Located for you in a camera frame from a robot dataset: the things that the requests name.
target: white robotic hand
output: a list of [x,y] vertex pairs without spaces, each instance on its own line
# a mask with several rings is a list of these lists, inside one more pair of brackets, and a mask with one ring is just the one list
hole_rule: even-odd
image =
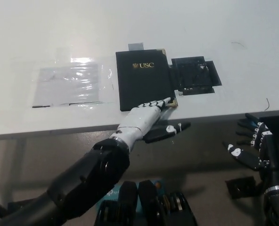
[[[166,98],[164,100],[152,101],[132,108],[127,117],[118,126],[116,132],[112,134],[110,138],[123,141],[128,146],[129,152],[131,152],[134,143],[137,140],[142,140],[144,136],[151,130],[152,126],[160,118],[162,110],[165,109],[170,100],[171,98]],[[172,137],[182,129],[183,127],[179,123],[178,127],[166,126],[162,131],[164,131],[166,135],[170,135]],[[163,134],[160,134],[159,131],[156,131],[156,133],[159,135],[158,138],[155,139],[156,137],[154,133],[152,134],[154,136],[154,140],[150,142],[161,140],[160,135],[163,136]]]

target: blue object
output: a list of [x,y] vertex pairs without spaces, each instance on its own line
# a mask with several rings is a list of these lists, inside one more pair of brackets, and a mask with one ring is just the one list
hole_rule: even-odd
[[[162,182],[162,180],[152,180],[153,184],[156,184],[157,182],[159,182],[161,184],[160,188],[157,189],[157,194],[158,195],[162,195],[164,194],[164,183]],[[113,200],[113,201],[117,201],[118,197],[119,197],[119,191],[120,191],[121,185],[116,185],[113,189],[111,189],[110,192],[107,193],[107,195],[105,195],[100,201],[97,202],[97,210],[99,210],[101,203],[104,200]],[[139,216],[143,215],[143,209],[140,203],[140,199],[138,198],[138,205],[136,207],[136,213]]]

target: silver ring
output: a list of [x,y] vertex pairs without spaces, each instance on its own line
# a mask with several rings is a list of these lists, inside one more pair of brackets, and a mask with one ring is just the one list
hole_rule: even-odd
[[265,190],[264,194],[271,192],[271,191],[275,191],[275,190],[279,190],[279,185],[267,188]]

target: gold corner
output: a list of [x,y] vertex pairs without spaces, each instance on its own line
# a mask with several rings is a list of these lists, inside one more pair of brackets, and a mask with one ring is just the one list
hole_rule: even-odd
[[167,56],[167,54],[166,54],[166,50],[165,50],[164,48],[158,48],[158,49],[156,49],[156,50],[162,51],[162,52],[163,52],[163,54],[164,54],[165,56]]
[[177,104],[177,100],[176,99],[174,99],[173,101],[172,101],[172,103],[169,103],[168,104],[168,107],[177,107],[178,106],[178,104]]

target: black finger segment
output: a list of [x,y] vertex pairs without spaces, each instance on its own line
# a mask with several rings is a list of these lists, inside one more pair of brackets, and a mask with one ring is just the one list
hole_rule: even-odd
[[254,133],[253,132],[236,131],[236,134],[240,135],[240,136],[246,136],[248,138],[253,138],[254,137]]
[[237,145],[251,145],[251,141],[250,140],[237,141]]
[[260,122],[260,120],[253,115],[246,113],[245,117],[247,117],[249,120],[253,121],[256,125]]
[[241,121],[238,122],[238,125],[243,127],[243,128],[247,128],[247,129],[251,130],[252,132],[254,132],[254,129],[258,128],[256,126],[253,126],[253,125],[249,124],[249,123],[244,123],[244,122],[241,122]]

